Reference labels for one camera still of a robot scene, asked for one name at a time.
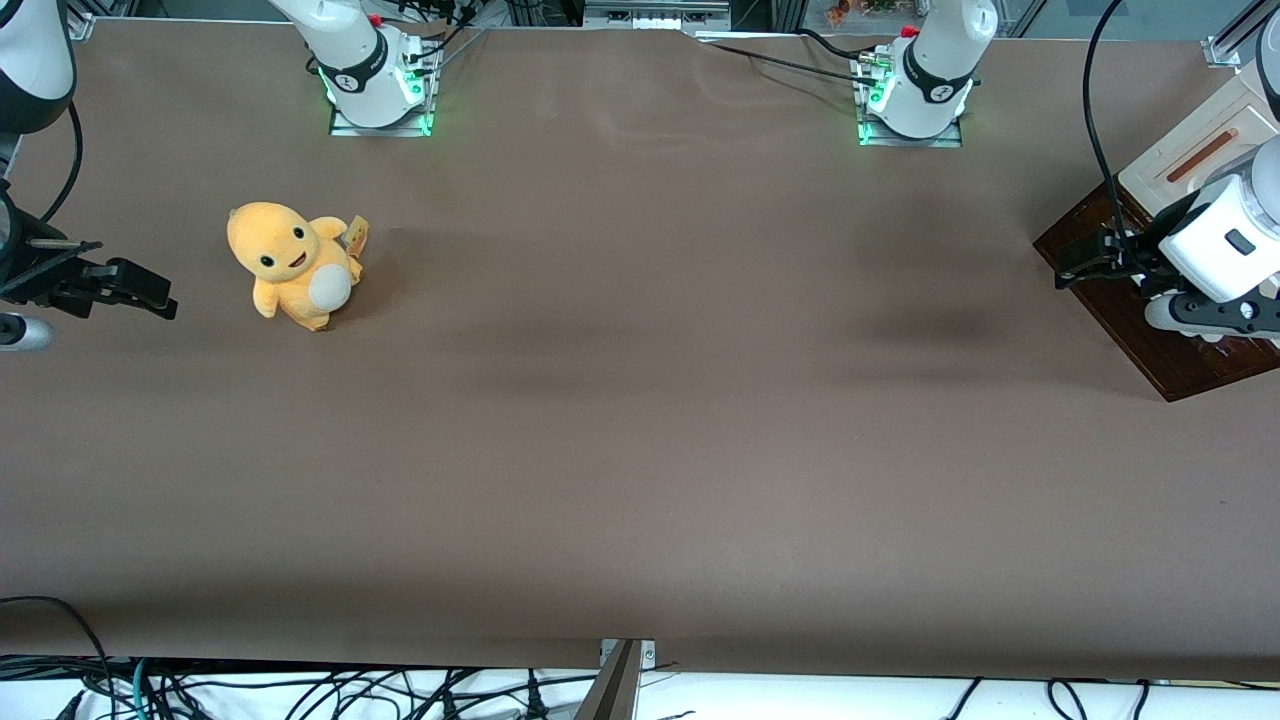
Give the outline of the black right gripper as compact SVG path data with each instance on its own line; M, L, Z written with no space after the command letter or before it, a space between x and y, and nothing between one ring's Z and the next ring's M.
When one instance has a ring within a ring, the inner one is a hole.
M81 287L84 269L92 263L82 256L102 247L101 242L68 238L35 238L3 242L3 301L33 304L70 316L87 319L93 300ZM136 307L165 320L177 318L178 302L170 296L172 282L124 258L105 264L100 302Z

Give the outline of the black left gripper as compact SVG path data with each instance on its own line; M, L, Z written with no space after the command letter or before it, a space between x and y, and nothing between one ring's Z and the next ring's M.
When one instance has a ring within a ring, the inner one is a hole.
M1053 287L1069 290L1085 281L1132 281L1139 292L1167 291L1167 261L1160 252L1165 234L1148 228L1121 237L1112 228L1092 231L1057 250Z

